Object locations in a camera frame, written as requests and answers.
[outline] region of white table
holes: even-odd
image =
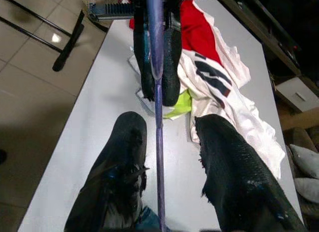
[[[228,45],[236,45],[252,80],[242,93],[254,100],[260,117],[277,131],[284,146],[278,114],[261,44],[217,1],[198,5],[215,17]],[[136,111],[147,122],[147,189],[144,204],[157,212],[156,137],[154,116],[135,96],[139,82],[127,63],[133,33],[127,21],[115,21],[97,55],[61,138],[19,228],[21,232],[63,231],[73,203],[94,161],[107,142],[117,117]],[[167,225],[197,232],[218,229],[214,207],[201,198],[205,173],[198,161],[199,146],[189,138],[189,116],[164,121],[164,170]],[[301,217],[287,157],[282,161],[280,185]]]

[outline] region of white object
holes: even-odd
[[[290,145],[294,161],[307,175],[319,179],[319,154],[300,146]]]
[[[318,97],[297,77],[277,85],[276,89],[302,112],[319,107]]]
[[[197,68],[195,64],[199,62],[205,63],[224,75],[224,77],[218,77],[203,73],[204,76],[222,83],[222,87],[229,91],[228,95],[222,94],[218,87],[212,86],[198,75],[200,68]],[[182,86],[188,88],[192,96],[190,117],[192,140],[196,143],[200,142],[196,132],[195,117],[208,114],[222,116],[256,150],[275,178],[280,179],[280,163],[285,152],[276,141],[275,129],[259,118],[255,103],[239,92],[228,72],[218,62],[209,58],[203,59],[196,56],[196,52],[185,49],[182,51],[177,71]]]
[[[256,102],[260,117],[280,132],[261,44],[218,1],[201,0],[198,5],[221,18],[219,23],[216,18],[216,24],[227,44],[232,40],[232,43],[240,44],[238,48],[243,48],[241,59],[249,67],[252,81],[243,86],[241,92]],[[131,45],[133,32],[127,21],[114,21],[24,216],[20,232],[63,231],[79,190],[117,117],[126,111],[138,112],[147,123],[146,166],[150,170],[142,199],[144,205],[157,211],[155,118],[134,94],[140,83],[126,62],[132,55]],[[199,147],[187,137],[188,126],[187,116],[163,122],[167,225],[184,232],[217,230],[215,209],[207,198],[200,196],[206,175],[198,161]],[[283,135],[279,133],[277,137],[284,146]],[[281,169],[279,183],[302,220],[287,157],[283,159]]]
[[[146,105],[146,107],[155,115],[155,102],[154,101],[150,101],[148,99],[146,99],[143,95],[142,89],[140,88],[137,92],[136,92],[136,96],[141,100],[142,103],[144,103],[144,105]],[[170,106],[163,106],[162,107],[162,113],[163,116],[167,115],[168,113],[172,112],[174,110],[174,107],[170,107]]]
[[[221,36],[220,30],[214,25],[215,19],[205,11],[203,11],[195,1],[193,5],[204,14],[206,21],[211,26],[212,32],[214,33],[216,51],[218,53],[219,59],[227,70],[229,76],[236,83],[238,88],[241,88],[248,81],[250,81],[249,68],[241,61],[237,47],[229,47],[223,37]]]
[[[296,178],[296,190],[305,199],[319,204],[319,180],[311,178]]]
[[[138,61],[136,60],[135,55],[133,54],[132,56],[130,56],[130,58],[128,59],[128,63],[131,65],[131,67],[134,69],[134,71],[139,75],[139,77],[141,76],[141,71],[138,65]]]

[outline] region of yellow fabric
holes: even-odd
[[[179,95],[178,101],[174,106],[174,110],[164,115],[168,119],[175,116],[180,116],[191,111],[191,96],[188,90]]]

